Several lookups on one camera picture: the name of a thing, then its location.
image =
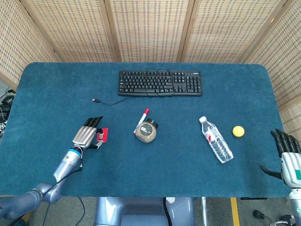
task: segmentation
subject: silver robotic hand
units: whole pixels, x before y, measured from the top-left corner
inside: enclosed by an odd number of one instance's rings
[[[282,179],[286,185],[292,188],[289,194],[296,225],[301,226],[301,148],[299,142],[293,136],[276,129],[271,131],[275,139],[278,154],[281,160],[281,173],[268,170],[260,165],[263,172],[269,176]]]
[[[0,218],[15,219],[36,209],[42,201],[57,202],[61,197],[62,188],[67,177],[82,170],[83,151],[88,148],[98,149],[102,144],[102,141],[96,145],[91,144],[97,132],[100,133],[100,136],[103,134],[102,129],[96,128],[102,118],[102,116],[89,118],[79,129],[73,139],[73,147],[68,150],[53,173],[56,183],[53,185],[41,183],[21,196],[0,201]],[[78,162],[80,162],[79,169],[73,170]]]

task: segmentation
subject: yellow ball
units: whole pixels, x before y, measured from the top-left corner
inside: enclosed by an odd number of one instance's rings
[[[245,134],[245,129],[241,126],[236,126],[233,128],[233,135],[236,137],[242,137]]]

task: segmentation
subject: black keyboard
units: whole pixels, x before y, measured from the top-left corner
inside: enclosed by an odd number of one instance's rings
[[[201,96],[198,71],[120,71],[118,94],[122,96]]]

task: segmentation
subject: jar lid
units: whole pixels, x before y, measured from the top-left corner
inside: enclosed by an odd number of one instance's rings
[[[146,121],[149,122],[150,124],[152,124],[155,128],[158,128],[158,126],[159,126],[159,125],[158,125],[153,119],[151,119],[151,118],[148,118]]]

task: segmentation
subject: yellow floor line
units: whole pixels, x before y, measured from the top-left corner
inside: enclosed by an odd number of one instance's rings
[[[233,226],[239,226],[238,208],[237,208],[237,201],[235,197],[231,197],[231,208],[232,208]]]

